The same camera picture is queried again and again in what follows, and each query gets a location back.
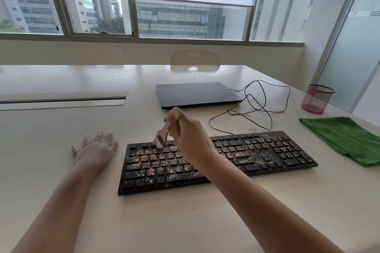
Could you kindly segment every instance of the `tree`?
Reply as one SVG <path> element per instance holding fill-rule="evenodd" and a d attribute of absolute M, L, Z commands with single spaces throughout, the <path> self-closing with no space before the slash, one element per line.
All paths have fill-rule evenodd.
<path fill-rule="evenodd" d="M 108 32 L 113 34 L 125 34 L 124 20 L 122 17 L 116 17 L 111 20 L 100 19 L 97 26 L 91 28 L 92 32 Z"/>
<path fill-rule="evenodd" d="M 19 28 L 17 28 L 12 21 L 4 19 L 0 23 L 0 32 L 22 32 Z"/>

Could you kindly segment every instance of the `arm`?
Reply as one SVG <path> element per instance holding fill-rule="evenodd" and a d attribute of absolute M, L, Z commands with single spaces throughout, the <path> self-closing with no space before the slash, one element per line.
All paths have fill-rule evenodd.
<path fill-rule="evenodd" d="M 58 185 L 12 253 L 73 252 L 91 184 L 112 159 L 112 133 L 87 135 L 80 150 L 73 145 L 74 167 Z"/>
<path fill-rule="evenodd" d="M 183 157 L 228 200 L 266 253 L 342 253 L 328 238 L 218 154 L 199 121 L 167 115 Z"/>

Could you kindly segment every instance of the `brush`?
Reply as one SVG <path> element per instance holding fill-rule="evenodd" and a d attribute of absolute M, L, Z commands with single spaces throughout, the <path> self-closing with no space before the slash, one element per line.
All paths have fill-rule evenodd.
<path fill-rule="evenodd" d="M 174 107 L 172 110 L 169 111 L 168 114 L 172 115 L 176 120 L 178 120 L 179 116 L 181 115 L 181 112 L 178 107 Z M 168 127 L 169 123 L 166 122 L 164 127 L 157 131 L 156 137 L 153 140 L 153 144 L 156 145 L 156 147 L 159 149 L 166 145 L 169 134 Z"/>

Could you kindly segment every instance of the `left hand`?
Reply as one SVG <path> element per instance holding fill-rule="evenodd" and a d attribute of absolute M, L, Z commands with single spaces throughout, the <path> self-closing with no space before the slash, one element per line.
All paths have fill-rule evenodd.
<path fill-rule="evenodd" d="M 93 140 L 86 135 L 81 149 L 71 146 L 74 167 L 90 170 L 96 176 L 111 161 L 117 150 L 118 141 L 113 140 L 112 132 L 103 134 L 100 130 Z"/>

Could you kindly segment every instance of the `forearm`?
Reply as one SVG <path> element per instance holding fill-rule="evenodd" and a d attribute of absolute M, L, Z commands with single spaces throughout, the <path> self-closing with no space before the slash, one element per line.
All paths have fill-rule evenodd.
<path fill-rule="evenodd" d="M 342 252 L 223 156 L 213 154 L 198 168 L 225 196 L 267 253 Z"/>
<path fill-rule="evenodd" d="M 74 167 L 12 253 L 72 252 L 94 175 Z"/>

